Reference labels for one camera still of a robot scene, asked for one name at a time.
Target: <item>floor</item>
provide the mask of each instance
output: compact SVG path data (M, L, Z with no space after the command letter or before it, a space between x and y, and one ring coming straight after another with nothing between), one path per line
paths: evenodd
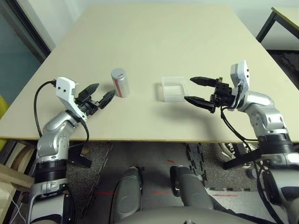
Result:
M263 206L261 199L256 191L244 191L244 188L251 186L251 181L245 171L230 170L229 173L218 173L219 164L213 163L211 155L217 154L220 149L216 144L201 144L200 153L204 152L204 163L214 164L212 169L206 172L207 179L216 176L223 180L213 182L214 188L222 189L215 191L207 188L208 193L212 195L224 207L232 209L237 213L245 213L256 217L273 221ZM107 224L114 188L121 175L130 166L140 166L143 168L143 194L142 209L162 208L166 206L183 206L180 198L175 197L171 191L171 182L169 170L173 165L184 165L193 167L190 157L186 154L186 144L170 142L115 142L108 155L105 167L100 173L100 181L94 191L94 200L88 212L79 219L80 224L97 223ZM237 178L238 182L229 183L226 180ZM284 212L277 207L278 213L286 220Z

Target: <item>clear plastic container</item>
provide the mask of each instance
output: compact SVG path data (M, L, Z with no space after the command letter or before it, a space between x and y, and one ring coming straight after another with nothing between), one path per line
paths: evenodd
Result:
M185 101L188 89L184 77L162 77L162 91L164 102Z

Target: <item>can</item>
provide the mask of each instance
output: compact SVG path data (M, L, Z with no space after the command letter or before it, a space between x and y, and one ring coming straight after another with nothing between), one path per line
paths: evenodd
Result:
M127 75L124 69L117 68L111 72L114 87L119 97L127 97L130 94Z

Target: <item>black cable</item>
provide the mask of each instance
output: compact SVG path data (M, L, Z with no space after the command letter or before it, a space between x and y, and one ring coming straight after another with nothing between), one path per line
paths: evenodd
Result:
M113 199L114 199L114 195L115 195L115 192L116 192L116 189L117 189L117 186L120 182L118 181L115 188L114 188L114 191L113 191L113 195L112 195L112 198L111 198L111 203L110 203L110 212L109 212L109 219L108 219L108 224L110 224L111 222L111 212L112 212L112 207L113 207Z
M74 194L73 194L73 191L72 191L70 185L67 184L66 186L67 186L67 189L69 190L70 196L71 196L72 201L73 201L74 210L75 210L75 220L74 220L74 224L76 224L76 223L77 223L77 219L78 219L78 215L77 215L77 211L78 211L77 202L76 202L76 200L75 200L75 197L74 197Z
M224 123L227 125L227 127L241 140L246 140L246 141L258 141L257 139L247 139L245 137L243 137L240 133L238 133L233 126L229 123L228 119L226 118L225 114L224 114L224 110L225 109L233 109L230 107L221 107L221 118L223 119Z
M257 179L256 179L257 191L258 191L258 193L259 193L266 209L268 210L269 214L272 216L274 221L277 224L284 224L284 222L280 219L280 217L278 216L276 211L273 209L272 205L269 203L269 201L267 200L267 198L266 198L266 196L263 192L262 184L261 184L261 181L260 181L260 175L261 175L262 169L263 168L260 168L258 173L257 173Z
M33 111L34 111L34 118L36 120L36 127L37 127L37 131L38 131L38 134L39 134L39 137L42 136L42 131L39 127L39 123L38 123L38 118L37 118L37 112L36 112L36 101L37 101L37 96L38 96L38 93L39 91L47 84L52 84L52 85L55 85L56 84L56 80L53 80L53 81L48 81L48 82L45 82L44 84L42 84L36 91L36 94L34 96L34 102L33 102Z
M84 127L84 129L86 131L86 140L84 142L81 142L81 143L75 144L73 146L70 146L69 148L83 146L84 144L86 144L89 141L89 131L88 131L88 128L87 128L87 125L86 125L85 121L82 118L80 118L80 123L82 124L82 126Z

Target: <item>table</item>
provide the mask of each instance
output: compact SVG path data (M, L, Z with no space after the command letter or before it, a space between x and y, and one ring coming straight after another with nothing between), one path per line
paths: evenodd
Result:
M299 7L272 7L272 13L256 36L262 42L275 21L299 39Z
M87 121L90 140L239 142L215 114L187 102L166 103L161 77L223 77L232 86L230 66L246 59L250 89L271 96L282 112L290 137L299 141L299 92L262 45L226 5L94 4L33 75L0 121L0 136L38 139L33 99L45 81L65 76L80 90L99 83L99 100L113 89L110 72L124 68L131 94L115 97ZM190 95L209 99L211 87L188 81ZM40 125L64 110L48 85L40 92ZM226 112L243 136L254 138L245 113ZM73 140L86 138L83 127Z

